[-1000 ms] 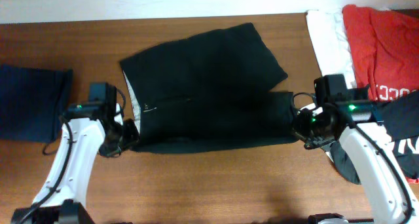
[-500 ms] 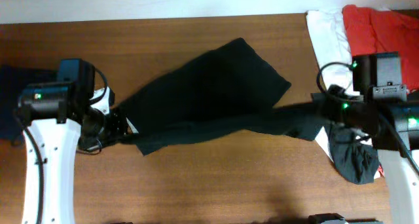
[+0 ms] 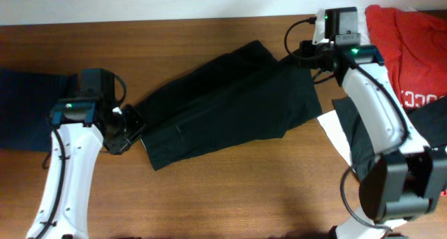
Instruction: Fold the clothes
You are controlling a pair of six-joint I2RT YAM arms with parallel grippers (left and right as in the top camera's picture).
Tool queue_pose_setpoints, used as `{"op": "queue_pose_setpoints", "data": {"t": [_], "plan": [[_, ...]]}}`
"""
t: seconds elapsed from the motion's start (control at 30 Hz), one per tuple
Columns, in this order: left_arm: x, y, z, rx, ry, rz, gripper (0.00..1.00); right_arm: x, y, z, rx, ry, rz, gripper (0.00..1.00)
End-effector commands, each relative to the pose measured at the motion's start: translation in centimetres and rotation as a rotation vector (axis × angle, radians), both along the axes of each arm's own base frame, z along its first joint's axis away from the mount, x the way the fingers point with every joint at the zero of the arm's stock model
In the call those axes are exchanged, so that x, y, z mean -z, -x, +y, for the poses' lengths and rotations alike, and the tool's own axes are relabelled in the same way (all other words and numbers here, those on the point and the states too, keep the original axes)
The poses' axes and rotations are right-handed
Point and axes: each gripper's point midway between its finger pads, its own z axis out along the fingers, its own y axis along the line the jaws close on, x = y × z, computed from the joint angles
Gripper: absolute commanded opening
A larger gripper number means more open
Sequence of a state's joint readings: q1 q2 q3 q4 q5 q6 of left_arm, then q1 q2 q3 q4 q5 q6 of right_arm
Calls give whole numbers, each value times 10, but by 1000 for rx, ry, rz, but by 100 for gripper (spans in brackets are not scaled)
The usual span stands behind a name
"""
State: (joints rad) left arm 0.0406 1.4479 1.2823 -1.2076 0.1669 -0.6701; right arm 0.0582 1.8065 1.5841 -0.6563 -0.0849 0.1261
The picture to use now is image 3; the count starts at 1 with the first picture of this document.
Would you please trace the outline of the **black shorts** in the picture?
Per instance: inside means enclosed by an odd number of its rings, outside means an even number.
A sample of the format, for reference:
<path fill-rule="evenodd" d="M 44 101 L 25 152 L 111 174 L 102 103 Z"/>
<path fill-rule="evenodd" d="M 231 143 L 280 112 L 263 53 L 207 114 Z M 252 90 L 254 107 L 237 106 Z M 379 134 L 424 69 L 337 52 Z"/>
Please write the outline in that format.
<path fill-rule="evenodd" d="M 252 41 L 153 91 L 137 104 L 160 170 L 253 140 L 282 138 L 322 113 L 311 72 Z"/>

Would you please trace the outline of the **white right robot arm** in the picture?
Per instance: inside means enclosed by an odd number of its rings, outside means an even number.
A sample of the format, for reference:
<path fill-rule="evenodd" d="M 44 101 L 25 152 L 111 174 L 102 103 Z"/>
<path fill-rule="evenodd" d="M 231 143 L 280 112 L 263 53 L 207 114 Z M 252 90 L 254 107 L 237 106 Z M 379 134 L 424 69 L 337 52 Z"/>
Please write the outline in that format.
<path fill-rule="evenodd" d="M 396 238 L 393 229 L 434 212 L 446 187 L 446 152 L 433 150 L 395 96 L 379 50 L 373 45 L 302 41 L 300 64 L 332 72 L 354 103 L 373 153 L 361 180 L 360 207 L 330 230 L 331 238 Z"/>

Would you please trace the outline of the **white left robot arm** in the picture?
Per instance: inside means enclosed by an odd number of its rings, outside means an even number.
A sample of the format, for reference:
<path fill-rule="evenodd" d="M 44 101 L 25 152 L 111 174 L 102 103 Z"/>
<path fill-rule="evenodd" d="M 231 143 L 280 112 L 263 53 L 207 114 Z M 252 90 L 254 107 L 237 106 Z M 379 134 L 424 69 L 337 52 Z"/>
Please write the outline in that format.
<path fill-rule="evenodd" d="M 127 104 L 61 99 L 50 111 L 52 148 L 43 197 L 28 238 L 88 238 L 88 205 L 97 157 L 121 155 L 145 128 Z"/>

